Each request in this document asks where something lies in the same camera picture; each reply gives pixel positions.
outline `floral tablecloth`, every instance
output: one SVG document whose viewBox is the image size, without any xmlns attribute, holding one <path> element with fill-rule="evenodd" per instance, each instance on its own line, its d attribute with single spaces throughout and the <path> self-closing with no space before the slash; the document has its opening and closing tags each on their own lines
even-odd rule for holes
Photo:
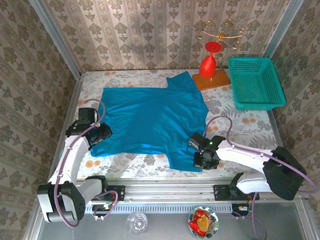
<svg viewBox="0 0 320 240">
<path fill-rule="evenodd" d="M 174 77 L 185 70 L 130 70 L 130 71 L 94 71 L 84 76 L 82 91 L 78 100 L 74 119 L 78 119 L 78 108 L 86 99 L 101 99 L 103 88 L 166 88 L 167 77 Z M 190 75 L 197 74 L 197 69 L 187 70 Z M 217 115 L 227 115 L 233 121 L 230 136 L 235 143 L 260 149 L 274 149 L 277 146 L 274 132 L 266 111 L 238 111 L 235 108 L 231 85 L 201 92 L 209 109 L 206 121 Z M 98 109 L 99 104 L 89 102 L 85 107 Z M 207 137 L 225 136 L 229 128 L 226 119 L 213 121 L 208 128 Z M 170 178 L 170 177 L 233 177 L 236 173 L 251 172 L 251 168 L 221 161 L 217 169 L 203 172 L 178 171 L 169 168 L 169 161 L 164 154 L 145 155 L 120 153 L 112 156 L 93 157 L 88 152 L 83 158 L 78 178 L 93 175 L 105 175 L 107 178 Z"/>
</svg>

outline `wall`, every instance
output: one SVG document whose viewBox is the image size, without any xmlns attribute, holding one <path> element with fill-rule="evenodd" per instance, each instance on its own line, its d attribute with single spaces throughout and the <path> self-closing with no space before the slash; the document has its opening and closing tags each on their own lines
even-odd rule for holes
<svg viewBox="0 0 320 240">
<path fill-rule="evenodd" d="M 275 110 L 285 147 L 320 185 L 320 1 L 304 0 L 272 60 L 287 104 Z M 320 193 L 309 201 L 320 226 Z"/>
<path fill-rule="evenodd" d="M 0 240 L 23 236 L 75 79 L 27 0 L 0 0 Z"/>
<path fill-rule="evenodd" d="M 234 55 L 261 56 L 289 0 L 44 0 L 83 72 L 198 68 L 206 56 L 196 31 L 226 19 L 249 33 Z"/>
</svg>

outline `green basket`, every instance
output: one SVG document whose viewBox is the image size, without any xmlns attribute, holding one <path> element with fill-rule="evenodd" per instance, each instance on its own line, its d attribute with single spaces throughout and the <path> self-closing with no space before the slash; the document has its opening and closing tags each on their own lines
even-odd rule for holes
<svg viewBox="0 0 320 240">
<path fill-rule="evenodd" d="M 231 57 L 228 60 L 235 107 L 269 111 L 286 104 L 275 66 L 266 57 Z"/>
</svg>

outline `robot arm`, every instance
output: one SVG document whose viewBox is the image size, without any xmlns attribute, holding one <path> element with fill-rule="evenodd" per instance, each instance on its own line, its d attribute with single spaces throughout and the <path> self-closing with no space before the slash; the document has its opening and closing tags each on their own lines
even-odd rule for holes
<svg viewBox="0 0 320 240">
<path fill-rule="evenodd" d="M 75 121 L 66 131 L 65 145 L 57 168 L 48 183 L 38 187 L 37 197 L 46 222 L 62 221 L 54 202 L 55 184 L 58 184 L 59 207 L 68 221 L 81 220 L 85 214 L 86 204 L 108 188 L 105 176 L 88 177 L 80 187 L 75 185 L 78 170 L 85 154 L 92 146 L 112 135 L 110 127 L 102 123 L 99 127 L 96 126 L 84 136 L 79 137 L 95 121 L 94 108 L 79 109 L 79 120 Z M 71 143 L 75 140 L 76 142 L 67 153 Z M 61 167 L 62 172 L 59 175 L 59 182 L 57 182 Z"/>
<path fill-rule="evenodd" d="M 261 150 L 247 146 L 230 145 L 222 136 L 205 138 L 195 133 L 189 145 L 197 150 L 194 153 L 194 166 L 201 169 L 216 169 L 220 161 L 232 161 L 259 173 L 238 173 L 229 185 L 231 195 L 235 193 L 250 194 L 253 192 L 273 192 L 285 200 L 292 200 L 303 182 L 303 177 L 282 166 L 270 157 L 277 158 L 291 165 L 303 174 L 306 170 L 283 147 L 275 150 Z"/>
</svg>

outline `wooden base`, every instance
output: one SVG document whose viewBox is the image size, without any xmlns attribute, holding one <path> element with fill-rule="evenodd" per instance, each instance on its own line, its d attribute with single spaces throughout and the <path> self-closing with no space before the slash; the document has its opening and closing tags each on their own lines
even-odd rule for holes
<svg viewBox="0 0 320 240">
<path fill-rule="evenodd" d="M 223 69 L 216 70 L 213 77 L 204 77 L 204 76 L 201 76 L 200 74 L 195 74 L 195 75 L 192 75 L 192 78 L 194 80 L 196 87 L 200 91 L 206 90 L 206 89 L 218 88 L 218 87 L 231 84 L 229 77 L 227 76 L 225 70 Z"/>
</svg>

